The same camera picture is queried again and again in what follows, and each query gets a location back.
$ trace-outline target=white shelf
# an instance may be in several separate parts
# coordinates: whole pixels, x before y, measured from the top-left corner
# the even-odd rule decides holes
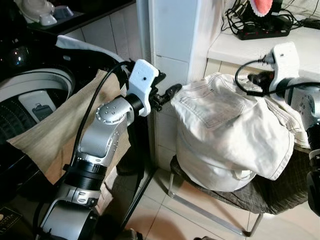
[[[320,77],[320,30],[301,27],[289,36],[240,40],[233,34],[221,33],[208,51],[208,58],[242,65],[267,54],[275,45],[292,41],[300,59],[300,76]]]

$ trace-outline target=black countertop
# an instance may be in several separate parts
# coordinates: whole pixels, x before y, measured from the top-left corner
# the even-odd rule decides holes
[[[30,23],[28,24],[28,28],[37,31],[44,32],[52,35],[65,35],[73,30],[81,28],[89,23],[92,23],[98,19],[101,19],[105,16],[108,16],[120,9],[123,9],[131,4],[134,4],[135,0],[114,0],[108,1],[104,7],[97,11],[89,12],[89,13],[81,13],[78,11],[74,11],[72,8],[74,15],[72,17],[59,19],[56,24],[50,26],[42,26],[39,23]]]

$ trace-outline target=washing machine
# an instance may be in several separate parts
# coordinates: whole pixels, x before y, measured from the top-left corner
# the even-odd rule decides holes
[[[94,79],[99,69],[109,71],[123,61],[113,52],[82,41],[30,31],[12,3],[0,3],[0,210],[4,212],[10,211],[5,204],[17,195],[33,202],[35,208],[43,195],[53,192],[53,186],[33,161],[6,140],[53,113]],[[127,71],[122,68],[115,75],[120,86],[125,86]],[[8,214],[13,215],[13,221],[21,215],[25,215],[24,220],[29,218],[12,231],[19,229],[17,237],[32,239],[27,230],[18,233],[30,227],[33,212],[27,210]],[[0,219],[0,238],[7,227]]]

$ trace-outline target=pink object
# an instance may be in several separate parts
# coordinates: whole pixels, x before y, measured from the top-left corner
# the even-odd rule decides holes
[[[272,2],[273,0],[250,0],[253,12],[259,17],[267,15],[271,9]]]

